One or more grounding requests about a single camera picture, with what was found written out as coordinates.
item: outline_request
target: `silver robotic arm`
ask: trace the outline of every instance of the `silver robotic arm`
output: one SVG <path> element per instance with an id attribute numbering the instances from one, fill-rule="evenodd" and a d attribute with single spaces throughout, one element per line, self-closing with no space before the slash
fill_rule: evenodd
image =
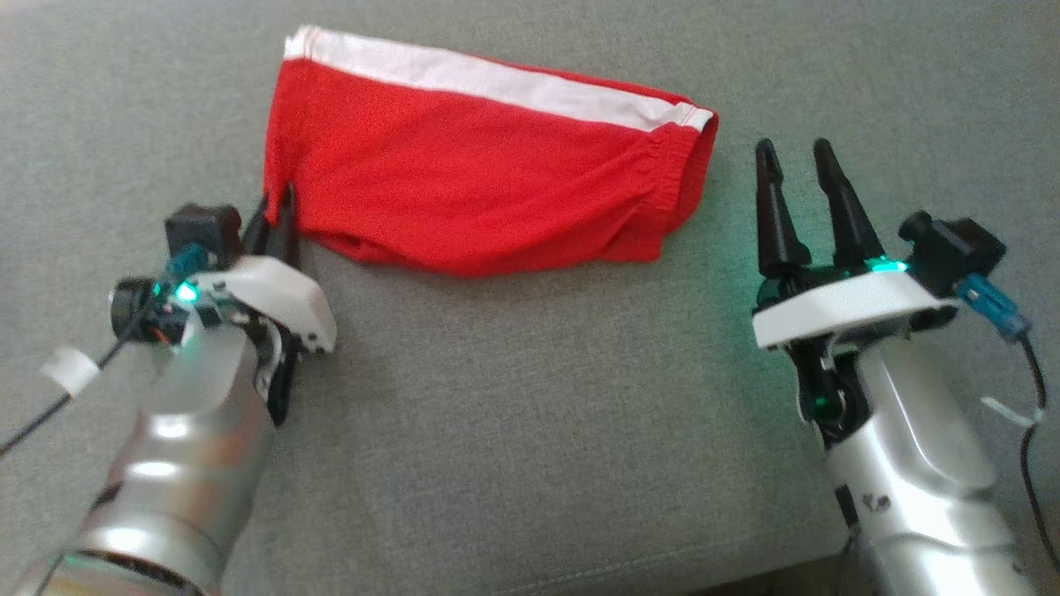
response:
<path id="1" fill-rule="evenodd" d="M 17 596 L 219 594 L 297 358 L 335 345 L 322 291 L 296 268 L 293 203 L 292 193 L 276 228 L 260 209 L 242 240 L 232 238 L 237 222 L 234 231 L 225 224 L 233 210 L 186 207 L 167 226 L 171 250 L 197 242 L 217 264 L 164 301 L 143 296 L 151 280 L 119 284 L 116 333 L 132 322 L 139 338 L 173 340 L 172 362 L 76 536 L 25 574 Z M 217 233 L 229 238 L 218 243 Z M 144 305 L 153 312 L 132 314 Z"/>
<path id="2" fill-rule="evenodd" d="M 900 231 L 915 243 L 913 256 L 891 261 L 831 146 L 818 140 L 814 154 L 834 263 L 809 267 L 763 140 L 756 157 L 766 279 L 753 326 L 759 347 L 783 349 L 795 364 L 798 415 L 820 438 L 862 567 L 886 596 L 1035 594 L 992 502 L 994 470 L 909 340 L 947 325 L 960 303 L 955 288 L 985 283 L 1004 246 L 970 220 L 933 222 L 921 212 Z M 1029 328 L 1014 309 L 989 316 L 1003 334 Z"/>

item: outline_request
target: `green led light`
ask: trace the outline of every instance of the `green led light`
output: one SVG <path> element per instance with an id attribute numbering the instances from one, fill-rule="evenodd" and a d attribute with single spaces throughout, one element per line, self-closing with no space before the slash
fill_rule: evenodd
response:
<path id="1" fill-rule="evenodd" d="M 194 302 L 195 300 L 198 300 L 198 290 L 187 281 L 178 285 L 177 291 L 173 294 L 177 297 L 177 300 L 184 302 Z"/>
<path id="2" fill-rule="evenodd" d="M 869 259 L 868 261 L 865 261 L 865 264 L 868 265 L 868 268 L 873 271 L 904 271 L 909 268 L 905 261 L 891 261 L 886 257 Z"/>

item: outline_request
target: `white stripe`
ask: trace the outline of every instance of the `white stripe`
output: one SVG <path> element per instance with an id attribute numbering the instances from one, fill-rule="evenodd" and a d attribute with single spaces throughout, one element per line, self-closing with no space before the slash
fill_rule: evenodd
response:
<path id="1" fill-rule="evenodd" d="M 303 25 L 284 59 L 310 58 L 350 74 L 430 91 L 450 91 L 584 122 L 654 130 L 675 123 L 703 130 L 713 112 L 562 76 L 529 72 L 448 50 Z"/>

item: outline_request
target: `white cable tag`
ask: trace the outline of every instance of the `white cable tag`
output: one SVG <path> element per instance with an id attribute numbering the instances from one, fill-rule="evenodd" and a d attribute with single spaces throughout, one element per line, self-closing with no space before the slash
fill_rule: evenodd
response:
<path id="1" fill-rule="evenodd" d="M 1009 422 L 1023 426 L 1024 428 L 1029 428 L 1045 419 L 1045 410 L 1042 408 L 1036 408 L 1034 418 L 1027 418 L 1026 416 L 1017 414 L 1007 405 L 993 398 L 987 397 L 980 399 L 979 401 L 983 402 L 983 405 L 1004 416 Z"/>
<path id="2" fill-rule="evenodd" d="M 77 393 L 100 373 L 100 367 L 95 366 L 92 358 L 78 350 L 60 346 L 55 349 L 55 354 L 40 367 L 40 372 L 61 385 L 70 393 L 70 397 L 77 397 Z"/>

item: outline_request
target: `red shorts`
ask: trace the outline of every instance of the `red shorts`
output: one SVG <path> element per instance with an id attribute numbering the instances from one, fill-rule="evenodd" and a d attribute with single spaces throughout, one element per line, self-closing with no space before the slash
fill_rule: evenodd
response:
<path id="1" fill-rule="evenodd" d="M 685 98 L 303 27 L 264 192 L 351 259 L 458 276 L 657 259 L 695 210 L 718 117 Z"/>

